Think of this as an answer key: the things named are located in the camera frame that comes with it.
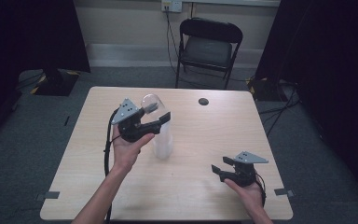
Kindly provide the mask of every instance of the chair seat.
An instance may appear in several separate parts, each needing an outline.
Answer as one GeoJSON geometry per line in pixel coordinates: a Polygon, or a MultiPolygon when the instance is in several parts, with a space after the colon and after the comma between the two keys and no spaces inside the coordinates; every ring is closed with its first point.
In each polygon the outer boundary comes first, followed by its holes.
{"type": "Polygon", "coordinates": [[[230,66],[232,46],[227,42],[191,36],[182,54],[182,63],[198,63],[223,70],[230,66]]]}

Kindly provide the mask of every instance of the light wood tabletop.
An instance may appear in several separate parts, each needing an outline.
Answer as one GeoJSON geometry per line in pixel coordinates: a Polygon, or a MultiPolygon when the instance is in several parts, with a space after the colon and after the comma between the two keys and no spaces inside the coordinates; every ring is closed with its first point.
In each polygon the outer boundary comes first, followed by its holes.
{"type": "Polygon", "coordinates": [[[274,192],[283,183],[249,92],[94,87],[49,189],[60,195],[45,200],[43,219],[75,218],[104,179],[103,150],[111,114],[124,98],[141,107],[149,93],[171,110],[172,155],[157,159],[151,142],[142,148],[113,201],[112,219],[249,219],[237,194],[211,169],[213,164],[233,172],[222,158],[234,158],[242,151],[268,160],[255,164],[255,169],[266,183],[265,209],[271,219],[292,217],[287,196],[274,192]],[[200,105],[199,98],[209,104],[200,105]]]}

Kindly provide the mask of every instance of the hand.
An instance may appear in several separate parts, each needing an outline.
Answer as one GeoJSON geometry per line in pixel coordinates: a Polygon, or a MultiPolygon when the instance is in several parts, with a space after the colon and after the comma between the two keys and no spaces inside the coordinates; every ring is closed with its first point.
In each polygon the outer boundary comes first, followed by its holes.
{"type": "MultiPolygon", "coordinates": [[[[119,135],[120,132],[118,130],[117,125],[115,125],[113,127],[112,139],[119,135]]],[[[115,139],[113,141],[115,155],[115,162],[113,164],[113,168],[128,173],[131,170],[133,164],[135,164],[136,159],[138,158],[138,154],[141,152],[141,147],[146,145],[151,139],[153,139],[153,137],[153,133],[148,133],[134,143],[127,142],[121,137],[115,139]]]]}
{"type": "Polygon", "coordinates": [[[246,213],[254,223],[272,223],[261,201],[261,188],[256,183],[243,188],[230,179],[225,179],[225,183],[240,196],[246,213]]]}

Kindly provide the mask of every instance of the person's right hand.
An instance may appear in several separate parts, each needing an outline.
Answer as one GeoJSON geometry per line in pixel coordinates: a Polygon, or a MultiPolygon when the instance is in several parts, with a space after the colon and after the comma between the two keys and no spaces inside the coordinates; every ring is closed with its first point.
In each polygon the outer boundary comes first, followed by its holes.
{"type": "Polygon", "coordinates": [[[230,179],[225,179],[225,183],[240,196],[246,213],[254,223],[272,223],[263,207],[261,188],[256,183],[243,188],[230,179]]]}

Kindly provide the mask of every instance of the clear plastic bottle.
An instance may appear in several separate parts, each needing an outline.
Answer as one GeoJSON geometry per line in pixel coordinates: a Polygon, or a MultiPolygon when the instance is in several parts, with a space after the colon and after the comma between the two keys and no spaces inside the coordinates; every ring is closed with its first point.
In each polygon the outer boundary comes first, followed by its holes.
{"type": "MultiPolygon", "coordinates": [[[[146,95],[142,101],[142,108],[151,108],[146,109],[145,113],[149,115],[152,120],[158,120],[161,116],[170,112],[156,94],[146,95]]],[[[168,121],[161,126],[159,134],[156,134],[152,140],[154,154],[157,158],[165,160],[171,156],[173,150],[172,140],[171,121],[168,121]]]]}

